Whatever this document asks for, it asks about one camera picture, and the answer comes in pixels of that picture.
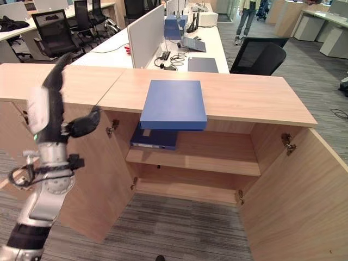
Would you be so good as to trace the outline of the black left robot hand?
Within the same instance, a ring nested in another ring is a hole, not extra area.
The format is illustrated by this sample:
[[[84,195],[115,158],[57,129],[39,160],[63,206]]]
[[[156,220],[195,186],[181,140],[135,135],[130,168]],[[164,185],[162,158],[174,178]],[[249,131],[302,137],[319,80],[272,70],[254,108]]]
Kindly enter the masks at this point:
[[[40,86],[32,88],[27,101],[30,132],[37,144],[46,142],[67,143],[69,137],[79,138],[93,132],[101,119],[100,107],[71,122],[64,123],[64,103],[61,94],[63,70],[71,61],[71,53],[59,58]]]

